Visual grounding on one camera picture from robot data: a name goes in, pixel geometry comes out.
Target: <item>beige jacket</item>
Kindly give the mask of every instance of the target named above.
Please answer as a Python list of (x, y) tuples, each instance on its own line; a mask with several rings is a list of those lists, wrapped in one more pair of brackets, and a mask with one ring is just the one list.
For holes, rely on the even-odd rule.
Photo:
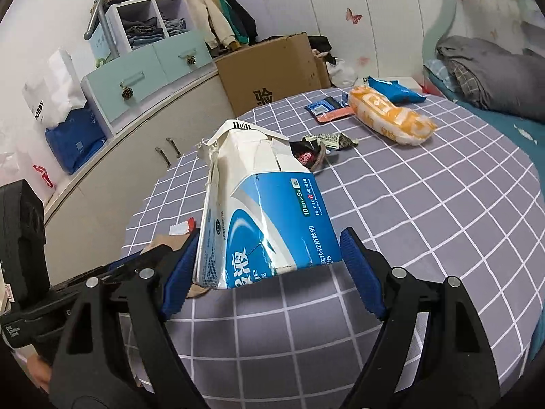
[(229, 47), (233, 41), (236, 41), (229, 22), (212, 0), (185, 1), (195, 26), (201, 31), (211, 49), (218, 46), (217, 40), (220, 40), (225, 47)]

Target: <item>human hand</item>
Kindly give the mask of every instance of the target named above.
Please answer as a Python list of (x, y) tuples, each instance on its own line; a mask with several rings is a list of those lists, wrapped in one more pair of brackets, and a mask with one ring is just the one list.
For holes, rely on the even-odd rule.
[(49, 382), (51, 381), (51, 367), (38, 355), (34, 354), (27, 359), (27, 369), (36, 383), (49, 393)]

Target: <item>white cabinet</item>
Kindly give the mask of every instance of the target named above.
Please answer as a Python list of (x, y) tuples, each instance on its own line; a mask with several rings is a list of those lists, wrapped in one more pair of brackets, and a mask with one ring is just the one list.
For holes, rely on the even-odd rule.
[(130, 217), (172, 163), (201, 138), (234, 118), (217, 75), (163, 106), (119, 139), (77, 183), (46, 222), (52, 283), (119, 258)]

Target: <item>orange and white package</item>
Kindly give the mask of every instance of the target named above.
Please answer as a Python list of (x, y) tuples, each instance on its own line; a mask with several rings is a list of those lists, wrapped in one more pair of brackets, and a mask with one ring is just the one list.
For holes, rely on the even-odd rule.
[(437, 129), (437, 125), (426, 115), (406, 107), (396, 107), (384, 95), (368, 86), (353, 88), (348, 104), (367, 126), (400, 145), (418, 146)]

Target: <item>checkered tablecloth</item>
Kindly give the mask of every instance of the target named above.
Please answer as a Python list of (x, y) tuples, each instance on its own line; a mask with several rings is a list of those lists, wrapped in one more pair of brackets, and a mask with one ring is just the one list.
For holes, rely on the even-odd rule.
[[(430, 96), (411, 107), (438, 130), (404, 147), (355, 118), (318, 125), (304, 110), (339, 89), (256, 108), (241, 119), (304, 135), (343, 131), (357, 148), (332, 153), (316, 174), (333, 227), (417, 278), (463, 280), (488, 335), (500, 381), (521, 367), (545, 296), (544, 203), (538, 174), (505, 136), (454, 103)], [(155, 185), (126, 232), (123, 256), (170, 225), (200, 222), (208, 167), (195, 150)], [(146, 382), (130, 333), (132, 367)], [(187, 300), (168, 322), (173, 343), (212, 408), (339, 407), (378, 335), (344, 263), (300, 270)], [(412, 383), (426, 315), (419, 315), (400, 388)]]

